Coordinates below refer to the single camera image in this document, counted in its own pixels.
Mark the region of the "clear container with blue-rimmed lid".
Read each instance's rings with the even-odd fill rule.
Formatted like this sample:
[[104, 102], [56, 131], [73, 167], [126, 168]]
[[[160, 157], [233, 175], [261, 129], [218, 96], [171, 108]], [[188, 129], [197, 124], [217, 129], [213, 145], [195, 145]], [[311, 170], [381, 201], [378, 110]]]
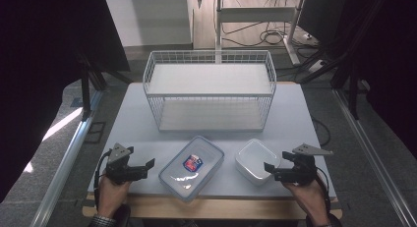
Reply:
[[199, 195], [223, 160], [222, 149], [206, 138], [196, 136], [168, 162], [158, 178], [173, 196], [190, 202]]

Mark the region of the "white desk with metal legs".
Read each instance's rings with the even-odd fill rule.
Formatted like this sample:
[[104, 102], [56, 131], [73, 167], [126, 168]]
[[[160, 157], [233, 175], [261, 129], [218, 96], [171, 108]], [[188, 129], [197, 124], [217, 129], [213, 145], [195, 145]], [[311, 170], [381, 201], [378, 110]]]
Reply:
[[294, 31], [302, 11], [304, 0], [299, 0], [295, 7], [262, 7], [262, 8], [223, 8], [221, 0], [215, 6], [215, 49], [221, 49], [222, 23], [256, 23], [283, 22], [290, 23], [289, 34], [283, 37], [285, 49], [293, 66], [300, 66], [300, 60], [292, 44]]

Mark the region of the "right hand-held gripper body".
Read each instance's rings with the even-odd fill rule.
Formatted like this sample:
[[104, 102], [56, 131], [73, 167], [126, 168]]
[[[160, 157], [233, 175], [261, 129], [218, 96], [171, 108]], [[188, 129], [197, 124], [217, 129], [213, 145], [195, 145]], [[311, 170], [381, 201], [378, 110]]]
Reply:
[[301, 144], [292, 149], [295, 159], [292, 168], [275, 168], [273, 177], [275, 181], [282, 183], [310, 184], [317, 175], [315, 156], [333, 155], [332, 151], [317, 148], [309, 144]]

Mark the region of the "white two-tier wire rack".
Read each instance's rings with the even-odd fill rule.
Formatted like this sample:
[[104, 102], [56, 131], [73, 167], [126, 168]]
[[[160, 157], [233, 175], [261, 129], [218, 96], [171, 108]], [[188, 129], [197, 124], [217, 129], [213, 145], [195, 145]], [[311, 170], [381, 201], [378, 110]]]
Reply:
[[276, 72], [266, 50], [153, 51], [143, 84], [162, 131], [261, 131]]

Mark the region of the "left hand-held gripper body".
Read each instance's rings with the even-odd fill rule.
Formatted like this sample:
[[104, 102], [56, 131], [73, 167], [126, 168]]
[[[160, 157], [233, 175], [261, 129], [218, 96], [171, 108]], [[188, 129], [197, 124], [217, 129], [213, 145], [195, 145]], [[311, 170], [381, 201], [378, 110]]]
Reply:
[[127, 147], [120, 143], [116, 143], [110, 150], [105, 174], [112, 182], [120, 185], [124, 182], [139, 181], [148, 177], [146, 165], [135, 167], [128, 165], [131, 154]]

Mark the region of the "black metal stand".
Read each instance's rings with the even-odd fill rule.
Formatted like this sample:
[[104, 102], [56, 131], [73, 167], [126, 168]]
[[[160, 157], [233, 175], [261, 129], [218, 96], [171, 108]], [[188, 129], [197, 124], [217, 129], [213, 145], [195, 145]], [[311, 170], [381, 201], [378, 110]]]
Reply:
[[89, 84], [92, 84], [95, 90], [103, 91], [107, 87], [107, 83], [102, 73], [120, 80], [125, 84], [131, 84], [133, 81], [121, 73], [110, 70], [102, 64], [92, 62], [85, 53], [79, 52], [77, 61], [81, 65], [81, 82], [83, 97], [83, 121], [86, 121], [92, 114], [92, 103], [90, 102]]
[[358, 70], [357, 64], [354, 61], [357, 51], [365, 35], [370, 28], [373, 20], [378, 12], [381, 10], [385, 0], [370, 0], [366, 6], [362, 19], [359, 22], [359, 27], [355, 30], [350, 43], [347, 45], [346, 50], [336, 59], [330, 61], [323, 67], [320, 67], [316, 72], [308, 75], [307, 77], [298, 81], [298, 84], [307, 84], [319, 76], [329, 72], [336, 68], [336, 72], [330, 81], [330, 86], [333, 89], [341, 89], [346, 81], [349, 81], [347, 109], [350, 115], [358, 120], [357, 114], [357, 95], [359, 92], [358, 87]]

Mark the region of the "person's left hand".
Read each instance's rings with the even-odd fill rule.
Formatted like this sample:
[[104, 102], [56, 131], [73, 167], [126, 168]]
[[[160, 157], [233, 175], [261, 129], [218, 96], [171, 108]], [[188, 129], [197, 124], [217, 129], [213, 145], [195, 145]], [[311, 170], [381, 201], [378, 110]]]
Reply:
[[99, 199], [97, 214], [106, 218], [112, 218], [116, 210], [125, 201], [131, 183], [125, 182], [117, 185], [106, 175], [103, 175], [99, 182]]

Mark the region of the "person's right hand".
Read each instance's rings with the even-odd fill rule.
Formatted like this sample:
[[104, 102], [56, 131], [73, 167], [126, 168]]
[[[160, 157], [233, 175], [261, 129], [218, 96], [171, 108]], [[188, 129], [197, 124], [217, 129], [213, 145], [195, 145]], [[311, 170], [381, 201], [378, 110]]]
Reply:
[[283, 183], [283, 186], [291, 192], [307, 216], [316, 220], [328, 216], [325, 196], [317, 181], [306, 186], [296, 186], [292, 183]]

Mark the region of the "white square plastic container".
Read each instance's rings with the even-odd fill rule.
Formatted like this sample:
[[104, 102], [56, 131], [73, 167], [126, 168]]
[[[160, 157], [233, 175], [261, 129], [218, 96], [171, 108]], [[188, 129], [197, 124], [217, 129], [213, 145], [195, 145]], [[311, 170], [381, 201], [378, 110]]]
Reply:
[[264, 163], [278, 167], [280, 156], [269, 150], [257, 139], [249, 140], [235, 154], [237, 170], [255, 186], [263, 185], [270, 178], [270, 173], [265, 170]]

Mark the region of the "black curtain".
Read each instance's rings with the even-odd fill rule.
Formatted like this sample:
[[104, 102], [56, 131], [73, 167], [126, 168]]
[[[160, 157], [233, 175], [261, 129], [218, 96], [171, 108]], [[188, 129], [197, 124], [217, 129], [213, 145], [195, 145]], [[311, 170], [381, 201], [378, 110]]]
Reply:
[[106, 0], [0, 0], [0, 203], [84, 65], [129, 69]]
[[[345, 0], [332, 56], [353, 42], [373, 0]], [[377, 114], [417, 158], [417, 0], [383, 0], [354, 52]]]

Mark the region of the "aluminium rail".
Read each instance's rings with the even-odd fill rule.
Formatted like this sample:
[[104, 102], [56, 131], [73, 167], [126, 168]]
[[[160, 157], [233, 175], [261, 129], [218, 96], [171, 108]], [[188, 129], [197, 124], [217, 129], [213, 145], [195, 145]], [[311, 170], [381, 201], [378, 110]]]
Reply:
[[101, 91], [95, 91], [92, 94], [92, 97], [89, 99], [90, 112], [85, 112], [83, 108], [84, 100], [79, 97], [81, 102], [78, 107], [74, 107], [64, 118], [58, 120], [48, 129], [46, 135], [43, 137], [43, 142], [50, 142], [54, 136], [64, 130], [69, 124], [77, 123], [77, 128], [69, 137], [69, 143], [66, 146], [65, 152], [59, 159], [60, 163], [53, 173], [53, 178], [49, 182], [47, 190], [39, 203], [38, 209], [30, 223], [30, 227], [47, 226], [75, 164], [102, 96], [103, 93]]
[[358, 119], [355, 119], [348, 108], [348, 99], [341, 89], [333, 89], [332, 93], [340, 106], [343, 115], [345, 116], [353, 134], [358, 143], [364, 151], [370, 166], [377, 176], [387, 198], [393, 207], [397, 217], [399, 218], [403, 227], [417, 227], [417, 218], [411, 212], [411, 209], [401, 193], [400, 189], [394, 183], [391, 175], [388, 173], [386, 167], [381, 161], [377, 151], [374, 148], [371, 140], [366, 134], [362, 124]]

